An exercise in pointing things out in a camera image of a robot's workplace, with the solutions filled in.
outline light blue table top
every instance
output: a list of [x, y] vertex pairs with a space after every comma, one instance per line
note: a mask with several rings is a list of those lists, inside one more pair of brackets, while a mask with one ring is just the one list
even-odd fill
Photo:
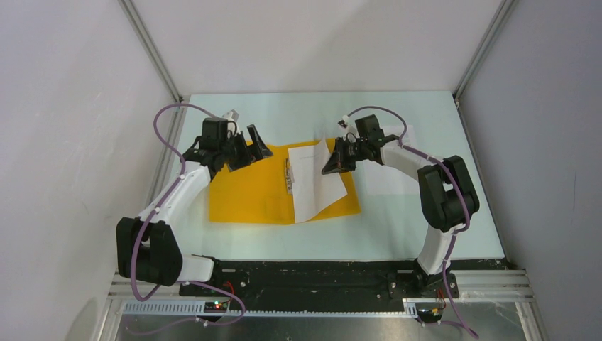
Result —
[[[267, 144], [339, 136], [336, 123], [365, 105], [392, 109], [414, 126], [418, 147], [436, 156], [459, 155], [468, 166], [481, 209], [471, 229], [458, 238], [452, 258], [502, 258], [504, 253], [487, 205], [483, 186], [464, 135], [458, 112], [448, 91], [325, 92], [287, 94], [194, 95], [191, 104], [217, 116], [230, 109], [238, 124], [255, 124]], [[381, 125], [398, 125], [385, 112], [366, 110], [354, 119], [374, 113]], [[177, 148], [185, 151], [201, 133], [206, 116], [188, 109]], [[294, 225], [231, 224], [209, 222], [207, 191], [199, 195], [182, 226], [182, 251], [238, 260], [384, 260], [414, 259], [427, 233], [419, 195], [368, 195], [362, 167], [354, 171], [361, 214]]]

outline yellow cloth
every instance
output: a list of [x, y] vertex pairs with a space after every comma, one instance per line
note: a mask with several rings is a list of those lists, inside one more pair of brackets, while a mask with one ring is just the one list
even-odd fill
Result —
[[[295, 208], [292, 194], [287, 192], [285, 179], [288, 149], [317, 143], [318, 141], [308, 141], [288, 146], [268, 146], [274, 153], [271, 158], [234, 172], [224, 167], [209, 185], [209, 221], [294, 224]], [[327, 145], [332, 152], [334, 139], [327, 139]], [[351, 173], [341, 174], [341, 178], [347, 195], [326, 207], [310, 221], [360, 213]]]

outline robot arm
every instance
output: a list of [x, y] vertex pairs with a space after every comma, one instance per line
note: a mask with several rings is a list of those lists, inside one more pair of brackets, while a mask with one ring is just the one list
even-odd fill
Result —
[[[442, 259], [449, 248], [454, 230], [465, 223], [460, 201], [454, 190], [444, 189], [444, 183], [449, 184], [449, 179], [439, 166], [432, 166], [422, 157], [397, 144], [387, 144], [396, 141], [398, 136], [385, 136], [376, 116], [356, 120], [356, 127], [359, 137], [351, 136], [353, 141], [347, 139], [349, 134], [336, 139], [333, 154], [322, 169], [322, 174], [353, 171], [357, 161], [370, 160], [396, 168], [418, 182], [422, 213], [429, 226], [425, 244], [416, 259], [415, 271], [418, 280], [423, 282], [419, 286], [426, 286], [430, 278], [444, 272]], [[459, 184], [469, 214], [472, 215], [478, 211], [479, 202], [464, 160], [459, 156], [452, 156], [444, 159], [443, 164]]]
[[209, 280], [213, 260], [183, 254], [179, 248], [178, 232], [181, 230], [183, 217], [192, 201], [224, 165], [227, 164], [234, 171], [273, 155], [253, 125], [247, 127], [253, 141], [247, 146], [242, 132], [238, 131], [236, 124], [232, 124], [237, 118], [238, 114], [233, 110], [223, 118], [205, 119], [202, 135], [183, 154], [185, 172], [177, 175], [180, 181], [166, 186], [136, 218], [124, 217], [119, 221], [116, 234], [121, 276], [131, 277], [131, 258], [136, 237], [147, 217], [154, 211], [142, 238], [145, 243], [139, 247], [136, 279], [163, 286], [171, 286], [177, 281]]

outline white paper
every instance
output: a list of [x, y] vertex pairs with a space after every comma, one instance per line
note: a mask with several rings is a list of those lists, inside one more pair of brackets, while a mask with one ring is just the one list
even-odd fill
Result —
[[[403, 126], [382, 126], [386, 135], [401, 135]], [[407, 126], [403, 143], [417, 148], [414, 126]], [[388, 144], [397, 145], [397, 141]], [[420, 194], [418, 182], [395, 168], [381, 166], [373, 161], [362, 161], [366, 192], [369, 195]]]
[[324, 208], [347, 195], [340, 174], [322, 175], [322, 168], [329, 158], [330, 152], [324, 139], [315, 146], [288, 149], [295, 222], [312, 219]]

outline wire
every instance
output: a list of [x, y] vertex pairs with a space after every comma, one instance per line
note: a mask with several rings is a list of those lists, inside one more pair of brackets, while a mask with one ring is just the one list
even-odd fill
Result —
[[[190, 108], [193, 108], [196, 110], [200, 110], [201, 112], [204, 112], [205, 114], [207, 114], [211, 117], [216, 117], [216, 116], [201, 107], [198, 107], [193, 104], [188, 104], [188, 103], [174, 103], [174, 104], [166, 105], [165, 107], [161, 108], [161, 110], [159, 110], [157, 112], [157, 114], [155, 115], [155, 119], [153, 120], [153, 128], [155, 129], [155, 135], [157, 135], [157, 137], [159, 138], [159, 141], [161, 141], [162, 144], [164, 144], [166, 147], [168, 147], [168, 149], [171, 150], [172, 152], [174, 152], [175, 155], [177, 155], [177, 157], [180, 159], [180, 175], [183, 175], [184, 172], [186, 171], [186, 160], [184, 159], [184, 156], [179, 151], [177, 151], [177, 149], [174, 146], [172, 146], [169, 142], [167, 142], [167, 140], [165, 140], [163, 138], [163, 136], [161, 136], [161, 133], [159, 132], [159, 128], [157, 127], [157, 122], [159, 120], [159, 117], [164, 112], [166, 112], [169, 109], [179, 108], [179, 107], [190, 107]], [[138, 285], [136, 284], [136, 262], [138, 261], [138, 251], [140, 250], [142, 236], [144, 235], [144, 232], [146, 231], [148, 224], [151, 222], [153, 217], [155, 217], [155, 215], [157, 214], [156, 209], [158, 209], [158, 208], [160, 209], [161, 205], [163, 205], [163, 203], [171, 195], [171, 193], [176, 188], [177, 184], [180, 183], [180, 181], [181, 181], [180, 177], [179, 176], [176, 177], [176, 179], [173, 181], [173, 183], [168, 188], [168, 190], [165, 192], [165, 194], [159, 199], [159, 201], [157, 202], [157, 205], [155, 205], [155, 209], [150, 211], [150, 214], [148, 215], [146, 220], [144, 220], [142, 227], [140, 228], [140, 232], [138, 232], [138, 236], [136, 236], [136, 240], [133, 243], [132, 258], [131, 258], [131, 264], [130, 264], [130, 284], [132, 287], [133, 297], [135, 297], [136, 300], [138, 300], [140, 302], [147, 301], [149, 298], [151, 298], [151, 296], [153, 296], [155, 294], [155, 292], [159, 289], [159, 287], [161, 287], [160, 284], [157, 284], [155, 286], [155, 288], [153, 288], [153, 290], [151, 290], [150, 293], [148, 293], [148, 295], [146, 295], [144, 297], [138, 291]]]
[[234, 295], [234, 286], [232, 285], [232, 283], [230, 283], [230, 281], [227, 281], [225, 284], [230, 287], [230, 291], [232, 292], [232, 295]]
[[164, 330], [167, 330], [168, 328], [173, 327], [174, 325], [179, 325], [180, 323], [184, 323], [184, 322], [192, 322], [192, 321], [199, 322], [199, 321], [203, 321], [203, 324], [207, 324], [207, 325], [231, 325], [232, 323], [238, 322], [244, 316], [244, 314], [246, 313], [246, 307], [245, 307], [243, 301], [238, 296], [234, 295], [234, 289], [232, 289], [232, 291], [233, 291], [232, 293], [229, 293], [227, 291], [221, 290], [219, 288], [216, 288], [214, 286], [210, 286], [209, 284], [205, 284], [205, 283], [199, 282], [199, 281], [190, 281], [190, 284], [193, 284], [193, 285], [196, 285], [196, 286], [202, 286], [204, 288], [211, 289], [213, 291], [216, 291], [217, 293], [221, 293], [221, 294], [224, 294], [224, 295], [230, 297], [230, 299], [236, 300], [236, 302], [238, 302], [241, 305], [241, 314], [238, 315], [238, 316], [236, 316], [233, 320], [226, 321], [226, 322], [212, 322], [212, 321], [208, 321], [208, 320], [205, 320], [205, 319], [197, 317], [197, 316], [191, 316], [189, 318], [182, 318], [182, 319], [173, 321], [171, 323], [168, 323], [167, 325], [164, 325], [164, 326], [162, 326], [160, 328], [157, 328], [157, 329], [154, 329], [154, 330], [148, 330], [148, 331], [145, 331], [145, 332], [139, 332], [139, 331], [136, 331], [136, 330], [132, 330], [132, 329], [130, 329], [129, 325], [126, 326], [126, 330], [130, 334], [135, 335], [135, 336], [149, 336], [149, 335], [157, 334], [158, 332], [162, 332]]
[[447, 302], [445, 301], [445, 296], [443, 295], [443, 291], [441, 289], [437, 289], [437, 297], [440, 297], [439, 300], [439, 309], [444, 310], [447, 308]]
[[381, 110], [383, 112], [388, 112], [389, 114], [392, 114], [393, 116], [397, 117], [401, 123], [403, 124], [403, 131], [401, 132], [401, 135], [399, 135], [399, 141], [401, 141], [401, 138], [405, 135], [405, 133], [407, 132], [407, 124], [405, 123], [405, 120], [403, 119], [403, 117], [401, 117], [401, 115], [399, 115], [398, 113], [394, 112], [391, 109], [387, 109], [384, 107], [378, 107], [376, 105], [366, 105], [365, 107], [360, 107], [358, 109], [353, 110], [352, 112], [350, 112], [347, 116], [351, 117], [351, 115], [360, 112], [362, 110], [365, 109], [376, 109], [376, 110]]
[[[157, 137], [159, 138], [159, 141], [161, 141], [162, 144], [164, 144], [169, 150], [171, 150], [173, 153], [175, 153], [175, 155], [177, 155], [177, 157], [180, 159], [180, 175], [183, 175], [186, 171], [186, 160], [184, 159], [184, 156], [177, 151], [177, 149], [170, 144], [169, 142], [167, 142], [167, 140], [165, 140], [163, 138], [163, 136], [161, 136], [161, 133], [159, 132], [159, 128], [157, 127], [157, 122], [159, 120], [159, 117], [167, 110], [172, 109], [172, 108], [178, 108], [178, 107], [189, 107], [189, 108], [193, 108], [196, 110], [200, 110], [201, 112], [204, 112], [205, 114], [207, 114], [210, 117], [216, 117], [214, 114], [212, 114], [211, 112], [207, 111], [206, 109], [203, 109], [201, 107], [198, 107], [196, 105], [193, 104], [188, 104], [188, 103], [175, 103], [175, 104], [169, 104], [163, 108], [161, 108], [161, 110], [159, 110], [157, 112], [157, 114], [155, 115], [155, 119], [153, 120], [153, 128], [155, 129], [155, 135], [157, 135]], [[173, 192], [173, 190], [177, 187], [177, 184], [180, 183], [182, 179], [178, 176], [176, 177], [176, 179], [173, 181], [173, 183], [171, 184], [171, 186], [168, 188], [168, 190], [165, 192], [165, 194], [159, 199], [159, 201], [157, 202], [157, 205], [155, 205], [155, 209], [160, 208], [161, 205], [169, 198], [169, 196], [171, 195], [171, 193]], [[148, 217], [146, 218], [146, 220], [144, 220], [144, 223], [142, 224], [142, 227], [140, 228], [140, 232], [138, 232], [138, 236], [136, 236], [136, 240], [134, 242], [134, 246], [133, 246], [133, 250], [132, 250], [132, 258], [131, 258], [131, 265], [130, 265], [130, 284], [132, 287], [132, 293], [134, 295], [134, 297], [141, 302], [147, 301], [149, 298], [151, 298], [152, 295], [155, 294], [155, 292], [161, 287], [160, 284], [157, 284], [155, 286], [155, 288], [153, 288], [153, 290], [150, 291], [150, 293], [146, 296], [142, 296], [140, 294], [140, 292], [138, 291], [138, 286], [136, 284], [136, 262], [138, 261], [138, 251], [140, 250], [140, 245], [142, 242], [142, 236], [144, 235], [144, 232], [146, 231], [146, 228], [148, 227], [148, 224], [151, 222], [151, 220], [153, 219], [153, 217], [155, 216], [155, 214], [157, 213], [156, 210], [152, 210], [150, 211], [150, 214], [148, 215]], [[234, 295], [234, 287], [232, 287], [232, 293], [228, 293], [227, 291], [223, 291], [219, 288], [215, 288], [213, 286], [210, 286], [209, 284], [205, 284], [199, 281], [190, 281], [190, 284], [194, 284], [196, 286], [201, 286], [204, 288], [208, 288], [211, 289], [213, 291], [216, 291], [218, 293], [222, 293], [228, 297], [230, 297], [231, 299], [233, 298], [234, 300], [236, 300], [240, 305], [241, 305], [241, 314], [239, 316], [237, 316], [235, 319], [225, 322], [225, 323], [217, 323], [217, 322], [211, 322], [211, 321], [207, 321], [207, 320], [203, 320], [205, 323], [210, 324], [210, 325], [230, 325], [232, 323], [237, 322], [238, 320], [240, 320], [245, 312], [246, 312], [246, 307], [243, 303], [243, 301], [238, 298], [237, 296]], [[157, 332], [160, 332], [162, 330], [168, 329], [174, 325], [178, 325], [180, 323], [183, 322], [187, 322], [187, 321], [196, 321], [198, 318], [194, 317], [194, 318], [183, 318], [181, 320], [176, 320], [172, 323], [169, 323], [167, 325], [162, 326], [161, 328], [158, 328], [156, 330], [151, 330], [149, 332], [135, 332], [132, 330], [128, 331], [134, 335], [138, 335], [138, 336], [144, 336], [144, 335], [152, 335], [155, 334]]]
[[228, 121], [228, 123], [234, 123], [234, 133], [230, 133], [231, 135], [229, 136], [229, 137], [232, 137], [232, 136], [236, 135], [236, 132], [239, 130], [239, 125], [236, 124], [235, 121]]
[[449, 304], [451, 305], [451, 309], [454, 310], [454, 313], [456, 313], [456, 317], [458, 318], [458, 320], [460, 321], [458, 322], [453, 322], [453, 321], [442, 321], [441, 324], [444, 325], [455, 325], [455, 326], [459, 326], [462, 327], [463, 329], [465, 329], [468, 334], [470, 334], [470, 336], [472, 336], [475, 339], [478, 339], [478, 334], [472, 330], [471, 328], [468, 327], [468, 325], [466, 324], [466, 322], [464, 321], [464, 319], [462, 318], [462, 316], [460, 315], [460, 313], [458, 312], [458, 309], [456, 308], [456, 304], [454, 303], [454, 299], [452, 296], [451, 291], [449, 290], [449, 284], [447, 283], [447, 276], [445, 276], [445, 271], [447, 269], [447, 262], [449, 260], [449, 257], [452, 255], [452, 251], [454, 250], [454, 245], [456, 244], [456, 238], [458, 236], [458, 233], [461, 232], [465, 232], [469, 229], [470, 227], [470, 214], [469, 214], [469, 210], [468, 207], [466, 206], [466, 202], [464, 201], [464, 196], [462, 195], [462, 193], [460, 192], [460, 187], [458, 186], [458, 183], [456, 182], [456, 179], [454, 179], [454, 176], [452, 175], [452, 172], [449, 171], [449, 169], [439, 160], [437, 160], [436, 158], [433, 158], [432, 156], [427, 155], [426, 153], [417, 150], [416, 148], [410, 147], [406, 144], [403, 144], [403, 136], [405, 135], [405, 132], [407, 131], [407, 124], [405, 123], [405, 120], [398, 115], [397, 113], [395, 113], [393, 110], [390, 109], [386, 109], [383, 107], [377, 107], [377, 106], [372, 106], [372, 105], [368, 105], [365, 107], [360, 107], [358, 109], [353, 110], [351, 113], [349, 113], [347, 116], [351, 116], [352, 114], [355, 114], [361, 110], [364, 109], [377, 109], [377, 110], [382, 110], [384, 112], [388, 112], [389, 114], [392, 114], [393, 116], [399, 118], [399, 120], [401, 121], [401, 123], [403, 124], [403, 132], [401, 133], [401, 135], [399, 135], [399, 147], [413, 153], [416, 154], [418, 156], [420, 156], [421, 158], [431, 162], [431, 163], [435, 163], [437, 164], [445, 173], [445, 175], [447, 176], [447, 178], [449, 179], [449, 181], [451, 182], [451, 186], [454, 188], [454, 192], [456, 192], [456, 195], [460, 201], [460, 205], [462, 207], [462, 212], [464, 213], [464, 221], [465, 221], [465, 225], [463, 228], [461, 229], [456, 229], [452, 232], [451, 235], [451, 241], [449, 243], [449, 248], [447, 249], [447, 253], [445, 254], [445, 257], [443, 258], [442, 261], [442, 270], [443, 270], [443, 283], [445, 285], [445, 291], [447, 292], [447, 297], [449, 298]]
[[357, 141], [357, 136], [352, 132], [345, 134], [345, 139], [347, 139], [347, 141], [349, 141], [349, 135], [354, 137], [354, 141]]

